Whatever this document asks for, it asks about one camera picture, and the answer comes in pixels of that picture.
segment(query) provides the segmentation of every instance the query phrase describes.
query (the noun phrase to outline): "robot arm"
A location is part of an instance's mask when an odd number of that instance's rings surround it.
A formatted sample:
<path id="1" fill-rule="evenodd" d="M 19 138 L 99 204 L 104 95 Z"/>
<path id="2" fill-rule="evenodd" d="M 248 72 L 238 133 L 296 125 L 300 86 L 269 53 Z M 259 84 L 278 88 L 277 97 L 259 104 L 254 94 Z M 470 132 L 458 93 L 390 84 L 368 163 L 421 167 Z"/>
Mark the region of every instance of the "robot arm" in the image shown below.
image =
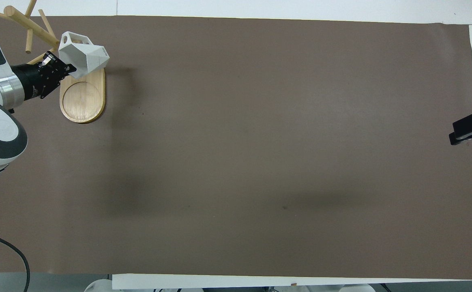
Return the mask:
<path id="1" fill-rule="evenodd" d="M 51 52 L 39 63 L 11 67 L 0 48 L 0 172 L 27 147 L 27 134 L 11 115 L 13 108 L 37 96 L 44 98 L 74 71 Z"/>

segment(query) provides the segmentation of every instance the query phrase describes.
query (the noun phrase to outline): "brown mat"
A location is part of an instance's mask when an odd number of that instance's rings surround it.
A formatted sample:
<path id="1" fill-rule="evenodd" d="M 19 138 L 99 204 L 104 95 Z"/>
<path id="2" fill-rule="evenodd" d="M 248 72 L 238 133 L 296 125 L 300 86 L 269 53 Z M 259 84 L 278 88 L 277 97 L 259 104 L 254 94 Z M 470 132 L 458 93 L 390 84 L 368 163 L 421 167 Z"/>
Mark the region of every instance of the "brown mat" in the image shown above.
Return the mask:
<path id="1" fill-rule="evenodd" d="M 15 114 L 0 236 L 32 270 L 472 279 L 472 142 L 447 138 L 472 113 L 467 26 L 51 22 L 112 59 L 96 122 L 58 92 Z M 0 19 L 11 64 L 24 41 Z"/>

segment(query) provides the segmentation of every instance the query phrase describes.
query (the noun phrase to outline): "round wooden tray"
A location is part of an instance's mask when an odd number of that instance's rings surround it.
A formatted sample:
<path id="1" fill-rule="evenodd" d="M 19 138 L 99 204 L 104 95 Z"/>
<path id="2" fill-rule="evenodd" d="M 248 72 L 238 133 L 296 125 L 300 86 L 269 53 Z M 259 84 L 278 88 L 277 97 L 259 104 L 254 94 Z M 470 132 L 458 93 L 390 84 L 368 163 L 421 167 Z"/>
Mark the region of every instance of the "round wooden tray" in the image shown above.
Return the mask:
<path id="1" fill-rule="evenodd" d="M 80 124 L 92 122 L 101 116 L 105 103 L 104 69 L 61 81 L 60 108 L 67 119 Z"/>

